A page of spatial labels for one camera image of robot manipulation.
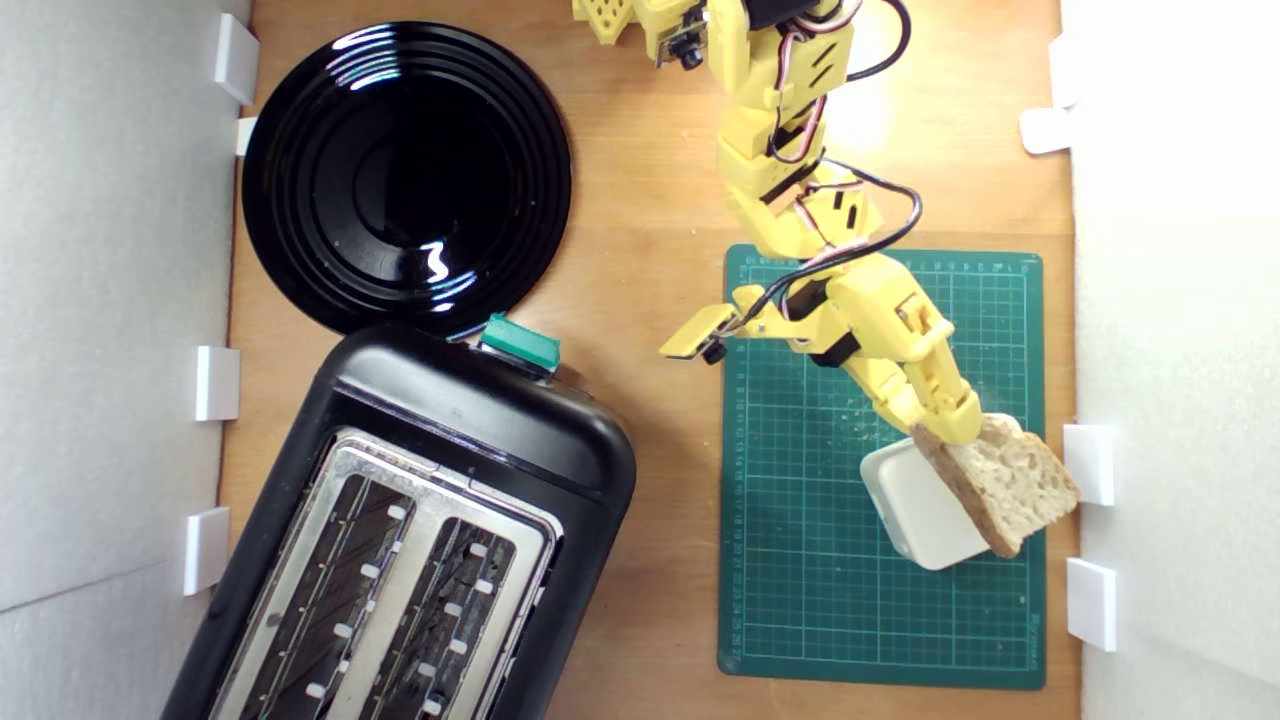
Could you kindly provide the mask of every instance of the black cable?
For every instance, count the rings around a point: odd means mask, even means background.
[[[810,102],[804,110],[801,110],[801,113],[804,113],[805,110],[813,111],[813,102]],[[773,132],[769,133],[769,158],[776,159],[783,165],[799,165],[800,163],[804,163],[805,158],[809,155],[809,149],[813,147],[813,138],[810,138],[809,146],[804,149],[804,152],[801,152],[799,158],[796,158],[795,160],[787,160],[786,158],[782,156],[782,151],[778,149],[778,132],[782,129],[781,105],[773,110],[773,117],[774,117]],[[791,140],[795,140],[796,137],[800,136],[799,135],[792,136]]]
[[[850,73],[845,78],[845,82],[865,79],[890,69],[893,65],[893,63],[899,61],[899,59],[902,58],[902,54],[906,53],[906,46],[911,42],[911,14],[906,12],[906,5],[902,4],[902,0],[884,0],[884,1],[893,6],[893,10],[897,13],[899,19],[902,20],[902,36],[897,41],[897,47],[893,49],[893,53],[891,53],[888,58],[884,58],[883,60],[876,63],[874,65],[867,68],[865,70],[858,70],[856,73]]]
[[[859,170],[858,168],[847,163],[841,163],[840,160],[823,158],[823,161],[831,163],[832,165],[838,165],[874,186],[910,197],[911,214],[908,215],[906,222],[904,222],[896,231],[888,233],[883,238],[877,240],[870,245],[854,247],[844,252],[836,252],[831,258],[827,258],[820,263],[815,263],[808,268],[794,270],[773,281],[773,284],[765,288],[764,295],[762,295],[750,307],[748,307],[746,313],[742,314],[742,319],[736,323],[736,327],[740,328],[746,323],[751,322],[751,319],[759,315],[760,311],[764,310],[764,306],[768,305],[772,301],[772,299],[778,293],[782,293],[782,301],[786,301],[787,291],[791,288],[794,283],[803,281],[804,278],[808,278],[810,275],[849,263],[850,260],[856,260],[859,258],[865,258],[867,255],[872,255],[873,252],[879,252],[881,250],[884,250],[886,247],[906,237],[906,234],[915,228],[916,223],[920,222],[920,215],[924,213],[924,201],[920,199],[919,192],[911,190],[910,187],[906,187],[905,184],[897,184],[887,179],[878,178],[870,173]]]

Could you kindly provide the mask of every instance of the white bracket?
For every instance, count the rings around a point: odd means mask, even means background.
[[[236,120],[236,156],[243,158],[248,152],[248,140],[253,137],[253,128],[257,127],[257,115]]]
[[[214,507],[187,518],[187,552],[182,571],[182,594],[193,596],[212,587],[227,570],[232,512]]]
[[[260,46],[253,33],[230,13],[223,13],[218,26],[218,58],[214,60],[214,82],[241,105],[253,104],[257,90],[257,56]]]
[[[1116,651],[1116,571],[1079,557],[1066,561],[1066,632]]]
[[[201,346],[196,352],[196,420],[239,418],[239,350]]]
[[[1115,428],[1064,425],[1062,461],[1080,488],[1080,500],[1111,507],[1116,503]]]
[[[908,560],[942,570],[988,548],[911,438],[872,452],[860,471],[893,550]]]
[[[1062,33],[1048,44],[1048,74],[1052,108],[1032,108],[1019,118],[1023,147],[1032,155],[1066,150],[1075,141],[1069,109],[1084,95],[1087,78],[1082,51],[1073,36]]]

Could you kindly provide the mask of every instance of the white clip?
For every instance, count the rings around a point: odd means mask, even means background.
[[[1115,437],[1115,428],[1102,425],[1062,427],[1062,462],[1083,502],[1116,503]]]
[[[182,594],[193,596],[223,577],[230,534],[232,511],[228,507],[214,507],[187,518]]]
[[[1116,651],[1116,571],[1079,557],[1066,561],[1066,632]]]
[[[253,104],[257,88],[257,56],[261,46],[253,33],[230,13],[223,13],[218,24],[218,56],[214,60],[214,82],[241,105]]]
[[[1019,119],[1023,147],[1032,155],[1057,152],[1071,146],[1071,114],[1061,108],[1032,108]]]
[[[196,420],[239,418],[239,350],[202,345],[196,351]]]
[[[243,158],[248,154],[248,140],[253,137],[253,128],[257,127],[257,115],[236,120],[236,156]]]
[[[1084,95],[1084,63],[1075,37],[1062,33],[1048,44],[1048,79],[1055,108],[1070,108]]]

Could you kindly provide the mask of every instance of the black plate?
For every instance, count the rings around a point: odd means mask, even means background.
[[[280,82],[242,196],[268,274],[315,320],[454,337],[538,282],[571,184],[559,115],[518,58],[401,22],[338,38]]]

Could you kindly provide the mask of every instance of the toaster grill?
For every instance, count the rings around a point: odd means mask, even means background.
[[[340,432],[214,717],[484,717],[562,534],[544,510]]]

